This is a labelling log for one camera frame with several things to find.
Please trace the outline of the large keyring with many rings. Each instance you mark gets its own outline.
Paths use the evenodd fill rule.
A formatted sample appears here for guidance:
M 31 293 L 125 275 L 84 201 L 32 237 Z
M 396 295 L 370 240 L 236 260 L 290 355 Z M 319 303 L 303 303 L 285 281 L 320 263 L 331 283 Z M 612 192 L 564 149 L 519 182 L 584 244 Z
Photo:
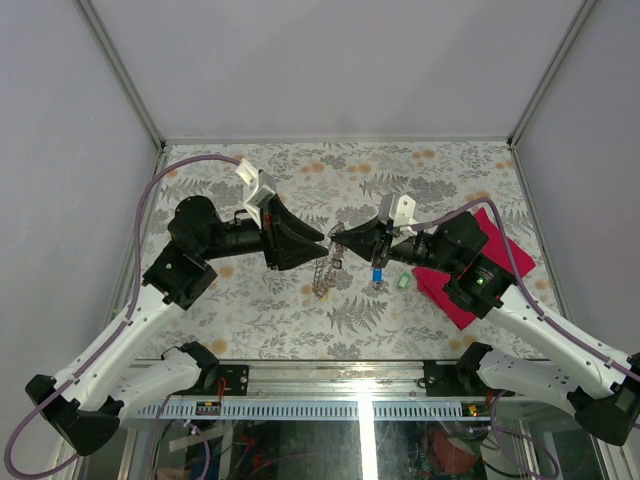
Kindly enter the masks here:
M 328 255 L 316 261 L 314 268 L 314 278 L 312 283 L 312 291 L 318 299 L 326 299 L 329 290 L 336 285 L 336 277 L 342 269 L 342 261 L 346 248 L 336 243 L 333 236 L 337 233 L 345 231 L 345 223 L 339 221 L 332 227 L 327 234 L 329 244 L 327 247 Z

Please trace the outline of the green key tag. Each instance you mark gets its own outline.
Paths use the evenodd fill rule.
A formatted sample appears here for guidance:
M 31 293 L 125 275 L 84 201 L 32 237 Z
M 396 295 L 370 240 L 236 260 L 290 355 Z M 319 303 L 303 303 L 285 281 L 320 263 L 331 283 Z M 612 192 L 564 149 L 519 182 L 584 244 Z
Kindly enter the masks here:
M 397 282 L 397 288 L 399 290 L 405 290 L 408 288 L 409 281 L 411 279 L 411 275 L 407 272 L 401 274 Z

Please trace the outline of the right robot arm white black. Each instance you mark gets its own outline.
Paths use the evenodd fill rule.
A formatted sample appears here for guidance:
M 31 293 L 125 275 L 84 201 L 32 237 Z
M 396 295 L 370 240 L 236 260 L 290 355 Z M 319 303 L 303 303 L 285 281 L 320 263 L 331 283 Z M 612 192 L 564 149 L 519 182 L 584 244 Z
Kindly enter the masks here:
M 425 233 L 420 225 L 372 219 L 331 239 L 375 268 L 396 261 L 447 274 L 443 291 L 455 306 L 510 331 L 551 362 L 537 366 L 474 346 L 455 372 L 463 392 L 489 387 L 521 394 L 571 415 L 606 443 L 624 445 L 639 418 L 638 356 L 599 341 L 534 298 L 517 269 L 483 254 L 489 237 L 471 213 L 436 225 Z

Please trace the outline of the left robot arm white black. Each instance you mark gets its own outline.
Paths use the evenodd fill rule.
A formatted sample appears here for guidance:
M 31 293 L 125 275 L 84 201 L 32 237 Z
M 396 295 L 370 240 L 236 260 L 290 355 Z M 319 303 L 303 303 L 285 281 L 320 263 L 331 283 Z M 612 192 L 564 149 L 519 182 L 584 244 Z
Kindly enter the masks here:
M 278 196 L 258 210 L 224 222 L 204 196 L 181 201 L 169 222 L 170 241 L 142 276 L 134 310 L 122 311 L 71 364 L 26 385 L 42 416 L 75 449 L 89 456 L 141 408 L 173 394 L 208 394 L 219 361 L 192 341 L 141 374 L 122 377 L 143 347 L 187 311 L 217 277 L 210 260 L 261 252 L 272 270 L 286 271 L 327 255 L 323 234 L 289 212 Z

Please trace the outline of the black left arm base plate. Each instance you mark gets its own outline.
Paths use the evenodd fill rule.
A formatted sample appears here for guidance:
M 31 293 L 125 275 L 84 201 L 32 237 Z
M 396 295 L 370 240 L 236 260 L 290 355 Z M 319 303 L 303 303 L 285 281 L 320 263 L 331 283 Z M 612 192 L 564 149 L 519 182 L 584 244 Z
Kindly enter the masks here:
M 222 398 L 246 396 L 250 367 L 246 364 L 220 365 L 217 369 L 214 391 Z

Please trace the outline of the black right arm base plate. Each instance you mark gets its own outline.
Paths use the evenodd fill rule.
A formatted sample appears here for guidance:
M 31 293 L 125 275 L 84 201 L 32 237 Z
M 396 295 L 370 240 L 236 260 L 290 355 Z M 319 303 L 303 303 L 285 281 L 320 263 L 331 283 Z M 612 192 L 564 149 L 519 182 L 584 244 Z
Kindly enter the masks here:
M 458 379 L 453 361 L 425 360 L 423 362 L 423 383 L 428 397 L 460 397 L 467 391 Z

